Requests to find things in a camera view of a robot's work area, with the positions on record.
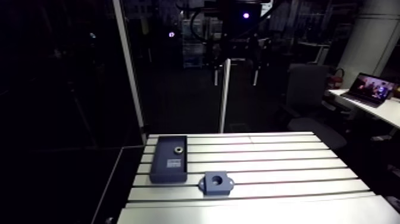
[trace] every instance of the black rectangular block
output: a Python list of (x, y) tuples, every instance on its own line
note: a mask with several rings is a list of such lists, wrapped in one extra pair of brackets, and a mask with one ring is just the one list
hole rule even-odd
[(186, 136), (160, 136), (153, 162), (150, 181), (152, 183), (185, 182), (188, 178)]

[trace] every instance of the aluminum table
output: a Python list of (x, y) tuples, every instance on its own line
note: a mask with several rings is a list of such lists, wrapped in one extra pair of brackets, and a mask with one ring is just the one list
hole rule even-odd
[[(187, 135), (185, 183), (152, 184), (150, 135), (119, 224), (400, 223), (400, 215), (312, 132)], [(204, 196), (206, 171), (228, 172), (228, 196)]]

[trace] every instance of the white pillar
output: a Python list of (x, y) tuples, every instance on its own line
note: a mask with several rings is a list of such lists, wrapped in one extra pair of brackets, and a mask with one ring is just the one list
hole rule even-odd
[(400, 36), (400, 1), (366, 0), (340, 59), (343, 88), (359, 72), (380, 76)]

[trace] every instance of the office chair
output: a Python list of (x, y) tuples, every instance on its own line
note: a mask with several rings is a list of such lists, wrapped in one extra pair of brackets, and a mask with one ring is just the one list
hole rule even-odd
[(318, 116), (325, 91), (327, 66), (303, 65), (289, 70), (286, 103), (280, 106), (289, 115), (290, 131), (314, 132), (331, 150), (344, 147), (346, 139), (331, 127), (319, 122)]

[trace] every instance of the metal pole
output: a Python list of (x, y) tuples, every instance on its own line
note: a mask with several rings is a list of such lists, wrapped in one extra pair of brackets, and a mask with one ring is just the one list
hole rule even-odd
[(230, 59), (228, 58), (225, 61), (224, 65), (224, 79), (223, 79), (222, 97), (221, 97), (220, 133), (224, 133), (226, 104), (228, 100), (229, 75), (230, 75)]
[(253, 86), (257, 85), (257, 79), (258, 79), (258, 69), (255, 71), (254, 74)]
[(218, 86), (218, 67), (214, 71), (214, 86)]
[[(127, 39), (127, 35), (126, 35), (124, 16), (122, 13), (121, 3), (120, 3), (120, 0), (112, 0), (112, 4), (114, 5), (115, 18), (117, 19), (118, 31), (120, 33), (122, 50), (124, 52), (124, 58), (125, 58), (126, 70), (128, 72), (130, 90), (132, 93), (133, 102), (135, 104), (137, 122), (139, 123), (140, 132), (142, 132), (143, 127), (144, 127), (143, 116), (142, 116), (142, 110), (140, 108), (138, 90), (136, 88), (135, 73), (133, 72), (132, 59), (130, 56), (129, 43), (128, 43), (128, 39)], [(143, 141), (143, 144), (146, 144), (146, 134), (145, 133), (142, 133), (142, 141)]]

